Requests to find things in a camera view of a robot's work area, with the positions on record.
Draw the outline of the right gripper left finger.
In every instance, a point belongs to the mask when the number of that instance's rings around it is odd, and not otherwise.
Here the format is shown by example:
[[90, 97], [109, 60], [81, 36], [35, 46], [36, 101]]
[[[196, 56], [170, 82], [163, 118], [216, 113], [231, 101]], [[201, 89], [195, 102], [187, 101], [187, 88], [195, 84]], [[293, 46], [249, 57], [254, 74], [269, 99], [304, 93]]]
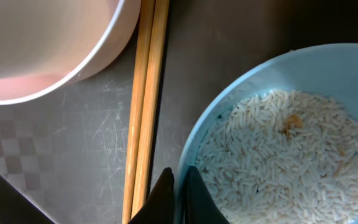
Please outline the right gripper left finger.
[[129, 224], [172, 224], [174, 181], [172, 169], [164, 168], [145, 204]]

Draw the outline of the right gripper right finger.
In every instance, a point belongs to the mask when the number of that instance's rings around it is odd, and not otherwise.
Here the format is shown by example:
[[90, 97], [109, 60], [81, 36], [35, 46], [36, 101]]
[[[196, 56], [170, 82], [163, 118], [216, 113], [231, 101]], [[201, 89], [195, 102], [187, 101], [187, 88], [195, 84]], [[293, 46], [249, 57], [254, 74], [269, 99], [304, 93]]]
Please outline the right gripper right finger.
[[195, 166], [188, 168], [184, 190], [185, 224], [229, 224], [214, 203]]

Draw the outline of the blue bowl with rice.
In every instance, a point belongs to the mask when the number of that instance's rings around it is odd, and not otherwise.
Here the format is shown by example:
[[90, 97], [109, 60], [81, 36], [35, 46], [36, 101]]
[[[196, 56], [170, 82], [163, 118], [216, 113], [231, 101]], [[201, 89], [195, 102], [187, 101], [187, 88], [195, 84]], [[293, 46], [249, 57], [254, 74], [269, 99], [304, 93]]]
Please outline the blue bowl with rice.
[[189, 166], [229, 223], [358, 223], [358, 44], [280, 55], [224, 89], [183, 148], [175, 223]]

